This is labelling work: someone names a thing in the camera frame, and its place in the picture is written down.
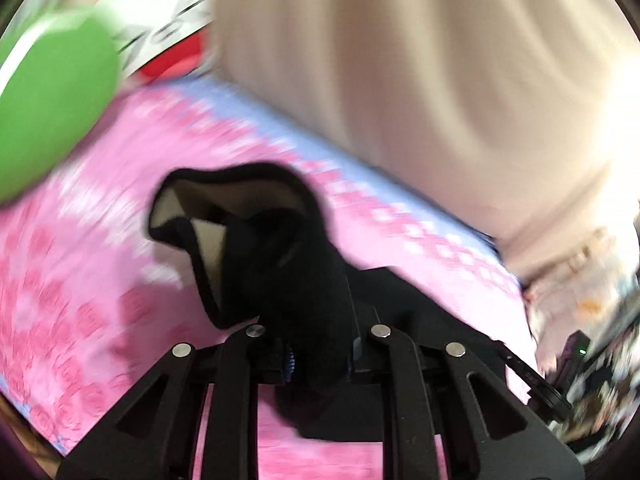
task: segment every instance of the metal screw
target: metal screw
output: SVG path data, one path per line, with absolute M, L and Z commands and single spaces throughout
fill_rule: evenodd
M 264 327 L 262 325 L 249 325 L 245 332 L 249 337 L 260 337 L 264 334 Z
M 466 353 L 466 348 L 456 342 L 449 343 L 445 350 L 451 357 L 462 357 Z
M 375 337 L 389 337 L 391 329 L 387 325 L 374 325 L 371 327 L 371 333 Z
M 187 343 L 178 343 L 176 346 L 174 346 L 171 352 L 176 357 L 187 357 L 187 355 L 191 353 L 191 345 Z

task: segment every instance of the green object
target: green object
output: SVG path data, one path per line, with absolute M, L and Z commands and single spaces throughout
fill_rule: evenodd
M 109 29 L 92 10 L 50 10 L 0 40 L 0 204 L 69 154 L 119 75 Z

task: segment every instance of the beige fabric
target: beige fabric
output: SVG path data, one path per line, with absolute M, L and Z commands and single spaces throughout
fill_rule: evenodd
M 226 77 L 496 237 L 513 272 L 632 222 L 640 46 L 613 0 L 216 5 Z

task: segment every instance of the bedding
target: bedding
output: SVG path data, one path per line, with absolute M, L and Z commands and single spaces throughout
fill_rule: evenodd
M 64 163 L 0 209 L 0 391 L 62 454 L 172 345 L 224 339 L 187 255 L 152 243 L 143 226 L 172 169 L 252 160 L 303 175 L 352 264 L 394 267 L 535 367 L 518 283 L 488 240 L 234 86 L 152 85 L 117 98 Z M 525 400 L 526 386 L 509 379 Z M 379 444 L 302 440 L 272 395 L 261 391 L 261 478 L 381 477 Z

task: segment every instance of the pink bedsheet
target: pink bedsheet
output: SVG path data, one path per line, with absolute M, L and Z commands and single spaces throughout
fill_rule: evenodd
M 143 224 L 171 169 L 257 159 L 294 164 L 327 197 L 332 236 L 346 258 L 396 266 L 534 363 L 518 289 L 504 269 L 420 229 L 346 181 L 340 167 L 261 139 L 242 117 L 221 120 L 176 89 L 142 89 L 114 102 L 68 160 L 0 210 L 0 390 L 60 451 L 71 450 L 172 345 L 222 341 L 185 254 L 147 240 Z M 521 383 L 510 385 L 524 396 Z M 259 418 L 263 480 L 381 477 L 377 444 L 299 439 L 268 402 Z

